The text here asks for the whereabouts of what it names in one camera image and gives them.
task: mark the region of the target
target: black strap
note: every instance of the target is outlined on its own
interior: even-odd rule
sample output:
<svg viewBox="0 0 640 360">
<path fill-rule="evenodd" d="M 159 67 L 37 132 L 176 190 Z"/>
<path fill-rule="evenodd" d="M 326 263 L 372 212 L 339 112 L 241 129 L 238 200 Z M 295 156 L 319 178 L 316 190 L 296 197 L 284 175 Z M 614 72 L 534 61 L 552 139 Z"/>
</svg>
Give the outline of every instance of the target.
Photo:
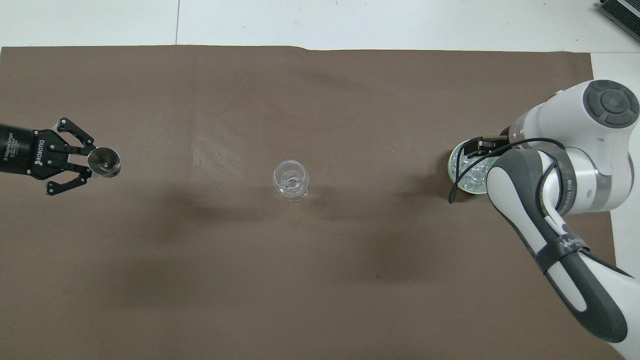
<svg viewBox="0 0 640 360">
<path fill-rule="evenodd" d="M 589 245 L 587 245 L 578 234 L 563 234 L 548 242 L 538 252 L 536 255 L 536 264 L 538 264 L 538 267 L 544 273 L 563 256 L 582 249 L 589 251 Z"/>
</svg>

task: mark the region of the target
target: brown tablecloth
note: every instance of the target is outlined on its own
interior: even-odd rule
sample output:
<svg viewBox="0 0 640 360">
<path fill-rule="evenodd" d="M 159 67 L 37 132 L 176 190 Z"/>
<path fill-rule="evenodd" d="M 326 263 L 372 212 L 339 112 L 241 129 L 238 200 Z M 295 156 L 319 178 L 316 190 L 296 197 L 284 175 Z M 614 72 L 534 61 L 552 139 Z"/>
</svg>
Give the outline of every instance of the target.
<svg viewBox="0 0 640 360">
<path fill-rule="evenodd" d="M 453 147 L 591 77 L 572 53 L 4 48 L 0 122 L 68 117 L 122 172 L 54 197 L 0 174 L 0 357 L 617 358 L 485 195 L 447 203 Z M 613 261 L 608 213 L 568 221 Z"/>
</svg>

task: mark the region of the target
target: clear glass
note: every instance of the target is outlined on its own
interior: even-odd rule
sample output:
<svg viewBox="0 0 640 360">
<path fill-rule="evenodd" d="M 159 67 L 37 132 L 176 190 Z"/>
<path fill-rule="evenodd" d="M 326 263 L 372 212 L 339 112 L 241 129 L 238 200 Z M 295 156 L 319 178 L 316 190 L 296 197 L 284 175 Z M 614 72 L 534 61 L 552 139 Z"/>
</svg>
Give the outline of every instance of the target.
<svg viewBox="0 0 640 360">
<path fill-rule="evenodd" d="M 296 160 L 285 160 L 273 172 L 273 185 L 285 199 L 300 201 L 307 196 L 309 172 Z"/>
<path fill-rule="evenodd" d="M 458 158 L 458 151 L 462 144 L 461 142 L 451 152 L 449 156 L 449 178 L 451 181 L 455 181 L 456 177 L 456 159 Z M 473 164 L 479 158 L 468 158 L 464 154 L 460 156 L 460 167 L 458 173 L 461 174 L 466 168 Z M 486 158 L 478 165 L 474 166 L 458 183 L 458 188 L 468 193 L 483 194 L 486 193 L 486 175 L 489 173 L 489 169 L 493 166 L 493 163 L 498 160 L 498 157 Z"/>
</svg>

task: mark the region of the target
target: white floor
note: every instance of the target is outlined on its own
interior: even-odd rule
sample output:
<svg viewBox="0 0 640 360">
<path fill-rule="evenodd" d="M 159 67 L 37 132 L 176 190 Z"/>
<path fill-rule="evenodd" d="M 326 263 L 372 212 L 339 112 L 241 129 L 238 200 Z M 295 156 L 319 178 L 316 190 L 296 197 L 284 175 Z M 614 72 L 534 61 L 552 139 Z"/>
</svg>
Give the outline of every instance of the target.
<svg viewBox="0 0 640 360">
<path fill-rule="evenodd" d="M 640 94 L 640 43 L 595 0 L 0 0 L 0 46 L 173 44 L 583 52 L 595 78 Z M 640 174 L 640 130 L 630 151 Z M 611 215 L 618 265 L 638 276 L 639 213 L 636 186 Z"/>
</svg>

